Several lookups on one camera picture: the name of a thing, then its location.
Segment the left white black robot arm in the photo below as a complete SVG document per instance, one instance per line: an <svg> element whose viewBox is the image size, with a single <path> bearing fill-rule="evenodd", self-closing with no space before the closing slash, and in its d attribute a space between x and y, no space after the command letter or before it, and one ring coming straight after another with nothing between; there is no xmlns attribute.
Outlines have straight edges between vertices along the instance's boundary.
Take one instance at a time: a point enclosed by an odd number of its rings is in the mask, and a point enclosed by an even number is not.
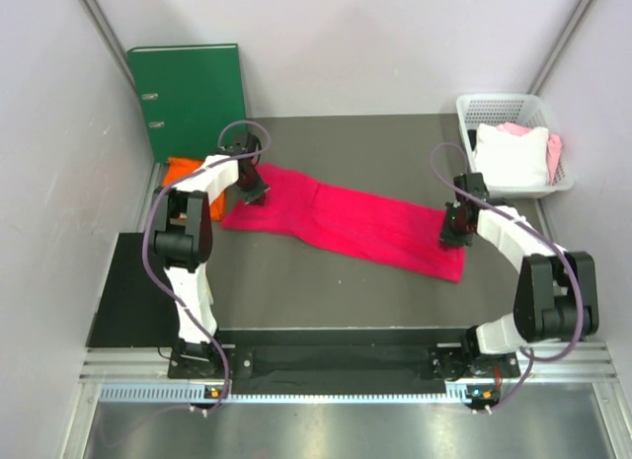
<svg viewBox="0 0 632 459"><path fill-rule="evenodd" d="M177 308L179 330L170 356L170 379L218 378L227 371L206 277L213 245L210 206L231 186L247 204L265 202L269 185L257 170L263 151L256 134L238 131L228 142L219 141L217 153L190 175L155 193L142 259L150 279Z"/></svg>

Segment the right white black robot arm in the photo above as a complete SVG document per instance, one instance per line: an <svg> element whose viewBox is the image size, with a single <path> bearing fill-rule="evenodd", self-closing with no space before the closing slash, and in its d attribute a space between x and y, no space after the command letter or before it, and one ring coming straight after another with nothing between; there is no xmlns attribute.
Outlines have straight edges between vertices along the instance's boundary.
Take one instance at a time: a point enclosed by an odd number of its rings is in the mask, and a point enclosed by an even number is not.
<svg viewBox="0 0 632 459"><path fill-rule="evenodd" d="M569 252L535 230L512 206L492 199L480 173L461 174L450 185L439 241L464 248L479 237L518 273L513 308L499 319L473 326L461 338L461 364L481 376L497 360L530 344L562 341L572 349L599 327L596 270L586 252Z"/></svg>

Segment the magenta t shirt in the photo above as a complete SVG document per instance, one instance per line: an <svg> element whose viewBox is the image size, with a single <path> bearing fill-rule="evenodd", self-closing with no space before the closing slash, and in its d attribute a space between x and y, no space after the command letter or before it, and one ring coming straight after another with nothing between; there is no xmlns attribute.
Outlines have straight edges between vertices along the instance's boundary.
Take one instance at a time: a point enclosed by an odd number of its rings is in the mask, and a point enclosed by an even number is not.
<svg viewBox="0 0 632 459"><path fill-rule="evenodd" d="M443 210L328 185L272 164L260 174L270 186L265 203L237 203L221 221L224 229L294 237L348 257L461 281L465 252L439 242Z"/></svg>

